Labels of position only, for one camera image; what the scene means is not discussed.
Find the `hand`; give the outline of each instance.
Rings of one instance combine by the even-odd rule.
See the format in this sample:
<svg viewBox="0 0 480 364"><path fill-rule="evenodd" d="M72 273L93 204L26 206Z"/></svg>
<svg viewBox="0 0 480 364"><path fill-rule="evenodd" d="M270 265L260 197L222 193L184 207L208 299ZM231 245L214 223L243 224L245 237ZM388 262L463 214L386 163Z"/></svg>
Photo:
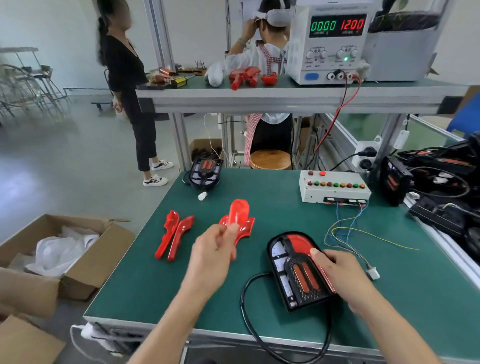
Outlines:
<svg viewBox="0 0 480 364"><path fill-rule="evenodd" d="M115 100L113 102L113 108L115 109L116 112L122 112L123 111L123 105L121 101Z"/></svg>
<svg viewBox="0 0 480 364"><path fill-rule="evenodd" d="M347 301L350 309L363 315L364 311L381 299L358 260L351 253L337 250L311 249L313 261L324 270L337 293Z"/></svg>
<svg viewBox="0 0 480 364"><path fill-rule="evenodd" d="M195 240L181 289L204 303L212 297L225 282L231 259L237 257L238 230L238 224L212 225Z"/></svg>
<svg viewBox="0 0 480 364"><path fill-rule="evenodd" d="M255 32L257 31L258 23L255 21L255 19L249 19L245 23L243 27L243 33L242 33L242 39L246 42L248 42L250 39L253 38L255 35Z"/></svg>

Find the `white shirt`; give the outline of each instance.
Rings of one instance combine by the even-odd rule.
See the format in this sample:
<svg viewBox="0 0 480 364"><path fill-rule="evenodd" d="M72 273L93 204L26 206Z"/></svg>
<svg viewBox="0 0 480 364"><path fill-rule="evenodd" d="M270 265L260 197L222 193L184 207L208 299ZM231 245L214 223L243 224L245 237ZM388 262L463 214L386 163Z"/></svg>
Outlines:
<svg viewBox="0 0 480 364"><path fill-rule="evenodd" d="M285 59L288 57L288 46L287 43L283 48L285 53ZM270 56L281 58L280 48L274 46L273 44L267 43L264 45ZM261 74L267 74L267 59L260 49L260 47L254 47L252 49L246 49L243 53L232 54L225 59L225 71L227 74L230 74L232 71L239 68L247 68L250 66L260 68ZM278 72L278 65L276 63L272 64L272 72ZM280 124L285 120L290 114L263 114L262 120L269 124Z"/></svg>

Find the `wooden stool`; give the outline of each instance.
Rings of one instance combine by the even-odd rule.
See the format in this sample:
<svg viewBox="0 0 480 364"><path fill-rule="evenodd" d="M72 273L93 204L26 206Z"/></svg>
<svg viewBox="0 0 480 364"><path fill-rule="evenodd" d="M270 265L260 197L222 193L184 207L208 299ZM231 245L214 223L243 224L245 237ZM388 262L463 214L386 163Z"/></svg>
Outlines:
<svg viewBox="0 0 480 364"><path fill-rule="evenodd" d="M254 170L289 170L290 154L281 150L257 150L250 155L250 167Z"/></svg>

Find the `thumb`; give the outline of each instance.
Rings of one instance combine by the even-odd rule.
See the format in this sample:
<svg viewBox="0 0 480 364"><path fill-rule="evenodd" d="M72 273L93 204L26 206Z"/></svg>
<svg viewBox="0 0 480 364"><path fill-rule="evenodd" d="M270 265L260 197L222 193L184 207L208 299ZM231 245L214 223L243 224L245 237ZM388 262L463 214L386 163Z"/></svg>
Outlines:
<svg viewBox="0 0 480 364"><path fill-rule="evenodd" d="M332 271L336 268L335 263L332 262L325 254L319 250L312 248L310 249L310 255L312 256L313 261L320 266L325 273L331 274Z"/></svg>
<svg viewBox="0 0 480 364"><path fill-rule="evenodd" d="M222 235L222 245L220 246L220 250L228 252L232 251L233 246L235 245L235 240L237 239L237 234L239 232L239 225L238 224L231 224L227 227L227 230Z"/></svg>

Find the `checkered apron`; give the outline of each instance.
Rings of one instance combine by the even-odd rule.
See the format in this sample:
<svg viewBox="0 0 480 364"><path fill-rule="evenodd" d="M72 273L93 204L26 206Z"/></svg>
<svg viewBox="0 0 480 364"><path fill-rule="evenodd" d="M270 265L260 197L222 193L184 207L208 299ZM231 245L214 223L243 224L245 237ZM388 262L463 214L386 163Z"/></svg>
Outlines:
<svg viewBox="0 0 480 364"><path fill-rule="evenodd" d="M272 57L268 50L265 47L260 47L265 58L267 60L267 74L272 74L272 64L279 65L282 61L279 57ZM253 135L255 134L255 129L257 128L258 122L262 118L263 114L250 114L247 118L247 137L245 138L245 164L250 165L250 149L252 148Z"/></svg>

